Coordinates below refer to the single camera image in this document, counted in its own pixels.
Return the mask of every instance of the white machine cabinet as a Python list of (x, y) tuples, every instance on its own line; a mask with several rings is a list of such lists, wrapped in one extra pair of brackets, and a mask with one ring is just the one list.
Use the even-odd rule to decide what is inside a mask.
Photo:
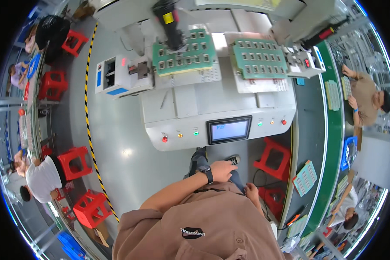
[(286, 132), (296, 112), (291, 79), (279, 92), (240, 94), (229, 57), (222, 81), (141, 93), (146, 132), (159, 151), (173, 151)]

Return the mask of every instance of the touchscreen display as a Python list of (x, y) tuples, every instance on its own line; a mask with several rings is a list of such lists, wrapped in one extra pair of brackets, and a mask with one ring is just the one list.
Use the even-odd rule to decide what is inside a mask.
[(247, 134), (248, 121), (212, 125), (212, 140), (242, 137)]

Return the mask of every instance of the green circuit board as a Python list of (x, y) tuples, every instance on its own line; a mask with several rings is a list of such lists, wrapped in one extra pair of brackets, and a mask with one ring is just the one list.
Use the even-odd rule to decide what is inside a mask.
[(183, 52), (170, 54), (166, 44), (153, 44), (153, 66), (159, 76), (212, 69), (216, 54), (211, 35), (205, 29), (189, 32)]
[(238, 38), (234, 41), (233, 51), (245, 80), (287, 78), (286, 60), (276, 41)]

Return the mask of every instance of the orange tool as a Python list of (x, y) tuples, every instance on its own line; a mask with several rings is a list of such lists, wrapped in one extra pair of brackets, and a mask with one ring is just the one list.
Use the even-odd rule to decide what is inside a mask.
[(287, 227), (290, 227), (292, 226), (292, 224), (302, 215), (302, 213), (305, 211), (305, 209), (308, 207), (309, 204), (307, 204), (306, 206), (302, 207), (300, 209), (300, 211), (292, 218), (291, 221), (289, 221), (289, 223), (286, 224)]

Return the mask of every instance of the hand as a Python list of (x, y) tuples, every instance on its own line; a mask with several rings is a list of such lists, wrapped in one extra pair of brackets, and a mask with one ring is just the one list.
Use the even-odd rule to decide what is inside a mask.
[(215, 161), (211, 164), (211, 172), (214, 181), (217, 182), (228, 181), (232, 176), (230, 172), (236, 169), (238, 169), (238, 167), (233, 165), (231, 161)]
[(335, 209), (333, 209), (333, 210), (331, 211), (331, 213), (332, 213), (333, 215), (337, 214), (338, 212), (339, 212), (339, 209), (338, 209), (338, 208), (335, 208)]
[(357, 101), (355, 100), (355, 97), (353, 96), (349, 96), (348, 97), (348, 104), (350, 104), (350, 106), (355, 110), (358, 108), (358, 105), (357, 105)]
[(246, 197), (253, 202), (255, 206), (260, 205), (259, 202), (259, 190), (257, 187), (252, 183), (246, 183), (246, 186), (244, 187), (244, 191), (246, 194)]
[(354, 78), (355, 76), (355, 71), (354, 70), (351, 70), (349, 69), (347, 66), (342, 65), (342, 74), (346, 75), (346, 76), (349, 76), (351, 78)]

